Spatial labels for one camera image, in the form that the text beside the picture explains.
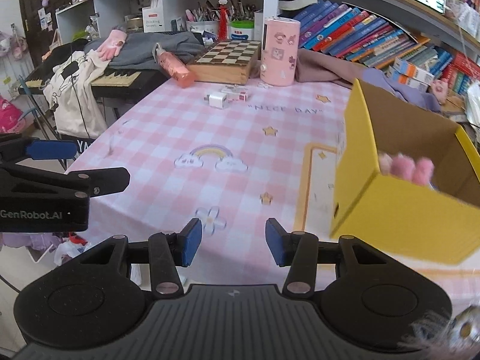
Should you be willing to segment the yellow cardboard box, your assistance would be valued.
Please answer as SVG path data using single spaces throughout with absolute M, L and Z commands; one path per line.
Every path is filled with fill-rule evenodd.
M 457 265 L 479 250 L 479 153 L 439 114 L 356 80 L 337 147 L 330 235 Z

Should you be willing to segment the pink glove on cloth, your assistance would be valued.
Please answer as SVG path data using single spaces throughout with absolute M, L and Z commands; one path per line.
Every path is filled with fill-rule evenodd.
M 127 39 L 127 33 L 119 29 L 113 29 L 107 39 L 96 49 L 98 57 L 102 61 L 110 61 L 118 56 Z

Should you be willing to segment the pink checkered tablecloth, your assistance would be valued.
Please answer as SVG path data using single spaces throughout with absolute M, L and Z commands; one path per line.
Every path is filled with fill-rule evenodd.
M 267 250 L 264 225 L 330 235 L 344 111 L 352 88 L 328 83 L 279 88 L 253 80 L 246 102 L 212 108 L 215 85 L 167 82 L 109 127 L 72 164 L 75 171 L 125 167 L 119 194 L 90 204 L 84 238 L 124 234 L 144 241 L 202 221 L 202 244 L 186 275 L 214 284 L 281 284 L 286 271 Z M 388 253 L 454 299 L 479 296 L 478 251 L 457 265 Z

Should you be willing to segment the white red small box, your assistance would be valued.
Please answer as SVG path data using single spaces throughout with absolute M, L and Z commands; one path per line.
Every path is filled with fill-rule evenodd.
M 248 100 L 248 90 L 245 87 L 226 85 L 220 91 L 230 102 L 246 102 Z

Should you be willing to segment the pink backpack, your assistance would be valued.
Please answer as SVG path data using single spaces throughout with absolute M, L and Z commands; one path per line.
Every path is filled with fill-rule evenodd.
M 23 112 L 4 97 L 0 97 L 1 133 L 22 133 L 26 128 Z

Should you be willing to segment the pink sticker cylinder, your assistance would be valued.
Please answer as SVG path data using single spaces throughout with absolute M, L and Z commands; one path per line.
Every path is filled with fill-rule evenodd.
M 264 22 L 260 79 L 270 86 L 286 87 L 295 80 L 300 22 L 272 17 Z

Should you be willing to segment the orange white medicine box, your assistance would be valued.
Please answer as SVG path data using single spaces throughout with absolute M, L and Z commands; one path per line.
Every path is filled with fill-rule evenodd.
M 434 81 L 434 76 L 430 72 L 420 67 L 417 67 L 416 65 L 409 63 L 402 58 L 396 58 L 394 60 L 393 68 L 398 73 L 406 77 L 413 78 L 414 80 L 418 80 L 428 85 L 430 85 Z

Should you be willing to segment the pink bottle lying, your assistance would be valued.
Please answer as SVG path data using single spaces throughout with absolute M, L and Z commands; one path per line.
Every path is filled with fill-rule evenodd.
M 176 55 L 166 51 L 160 43 L 155 44 L 153 55 L 156 63 L 174 79 L 178 86 L 184 89 L 193 85 L 194 73 Z

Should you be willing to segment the red tassel ornament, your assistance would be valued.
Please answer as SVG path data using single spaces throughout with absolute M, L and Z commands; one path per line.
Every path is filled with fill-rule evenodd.
M 225 41 L 228 35 L 229 9 L 228 0 L 219 0 L 220 19 L 218 28 L 218 40 Z

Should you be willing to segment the wooden chess board box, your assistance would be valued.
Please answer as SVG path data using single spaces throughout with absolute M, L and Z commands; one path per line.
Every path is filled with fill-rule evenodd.
M 244 85 L 260 56 L 259 41 L 219 41 L 187 64 L 198 82 Z

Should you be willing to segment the small white charger cube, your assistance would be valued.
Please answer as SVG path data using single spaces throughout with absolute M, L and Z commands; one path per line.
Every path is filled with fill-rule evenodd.
M 204 101 L 212 108 L 224 109 L 227 102 L 227 94 L 222 92 L 213 92 L 204 97 Z

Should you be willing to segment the black keyboard piano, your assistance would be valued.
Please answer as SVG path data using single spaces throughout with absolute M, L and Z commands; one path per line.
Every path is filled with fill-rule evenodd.
M 43 66 L 35 69 L 25 81 L 31 94 L 43 94 L 43 88 L 53 77 Z M 146 95 L 166 82 L 168 78 L 157 70 L 116 70 L 107 68 L 104 74 L 91 84 L 96 98 L 113 98 L 139 102 Z

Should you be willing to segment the green lid white jar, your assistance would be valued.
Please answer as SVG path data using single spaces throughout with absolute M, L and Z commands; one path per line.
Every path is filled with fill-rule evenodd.
M 254 39 L 255 22 L 252 20 L 234 20 L 229 23 L 228 38 L 235 41 Z

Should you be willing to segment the pink fuzzy glove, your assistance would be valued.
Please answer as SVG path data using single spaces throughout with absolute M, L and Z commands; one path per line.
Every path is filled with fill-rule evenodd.
M 433 189 L 434 164 L 429 158 L 414 160 L 403 154 L 391 156 L 387 153 L 380 153 L 378 162 L 384 176 L 394 176 L 414 185 Z

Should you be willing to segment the pink pig figurine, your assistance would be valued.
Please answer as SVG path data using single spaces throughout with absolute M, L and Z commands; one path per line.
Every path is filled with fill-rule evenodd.
M 444 80 L 434 80 L 430 85 L 430 92 L 440 105 L 444 105 L 448 99 L 448 83 Z

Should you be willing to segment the mauve purple cloth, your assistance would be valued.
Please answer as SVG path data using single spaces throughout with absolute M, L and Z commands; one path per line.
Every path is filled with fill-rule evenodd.
M 433 94 L 421 92 L 388 78 L 381 70 L 368 68 L 329 55 L 323 55 L 308 49 L 299 49 L 295 69 L 298 82 L 333 82 L 351 89 L 355 79 L 362 80 L 394 94 L 408 103 L 435 113 L 441 111 L 439 102 Z

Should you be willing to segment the grey cloth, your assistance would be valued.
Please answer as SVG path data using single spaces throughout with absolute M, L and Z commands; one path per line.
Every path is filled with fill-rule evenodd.
M 84 48 L 88 54 L 96 51 L 107 38 L 90 41 Z M 118 56 L 107 61 L 111 69 L 116 70 L 160 70 L 153 55 L 155 44 L 160 45 L 188 63 L 205 50 L 202 41 L 191 32 L 179 33 L 127 33 L 127 39 Z

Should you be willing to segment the row of books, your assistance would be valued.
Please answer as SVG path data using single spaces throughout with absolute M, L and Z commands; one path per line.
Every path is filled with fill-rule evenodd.
M 400 58 L 445 80 L 455 94 L 467 94 L 479 79 L 479 64 L 442 41 L 415 34 L 393 20 L 345 2 L 318 0 L 296 13 L 298 46 L 336 59 L 376 68 L 413 88 L 427 86 L 393 68 Z

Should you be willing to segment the white tote bag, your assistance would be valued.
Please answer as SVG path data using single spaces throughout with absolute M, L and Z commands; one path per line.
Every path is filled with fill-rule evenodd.
M 54 112 L 58 133 L 95 139 L 107 129 L 91 84 L 103 75 L 108 62 L 97 51 L 75 51 L 62 64 L 53 67 L 53 76 L 43 94 Z

